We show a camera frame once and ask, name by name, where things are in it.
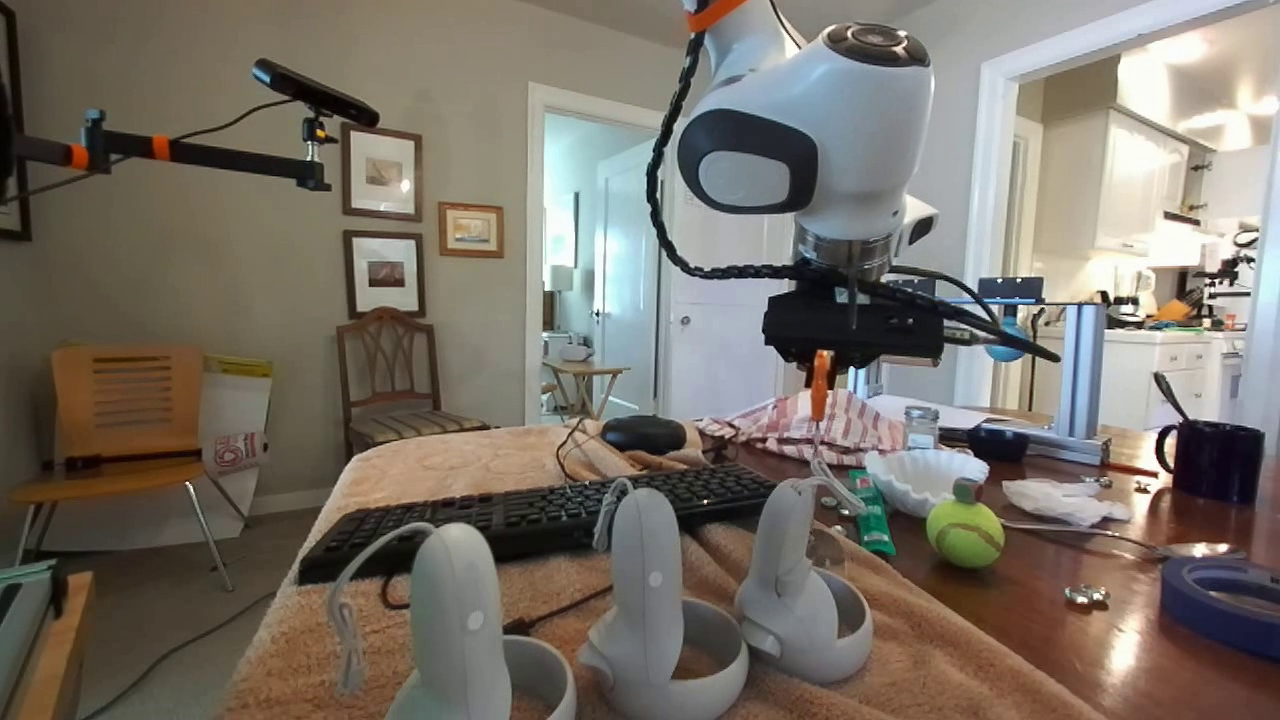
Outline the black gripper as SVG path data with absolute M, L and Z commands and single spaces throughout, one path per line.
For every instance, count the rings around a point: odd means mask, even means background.
M 942 310 L 932 296 L 891 282 L 799 281 L 768 300 L 762 342 L 793 365 L 808 365 L 817 351 L 826 351 L 834 368 L 935 365 L 942 357 Z

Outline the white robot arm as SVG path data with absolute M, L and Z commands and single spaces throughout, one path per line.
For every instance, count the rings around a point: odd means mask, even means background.
M 797 289 L 768 300 L 762 342 L 793 365 L 935 365 L 942 320 L 880 282 L 935 225 L 907 190 L 935 93 L 929 47 L 891 23 L 799 41 L 773 0 L 679 5 L 692 57 L 715 64 L 675 140 L 684 187 L 715 210 L 797 218 Z

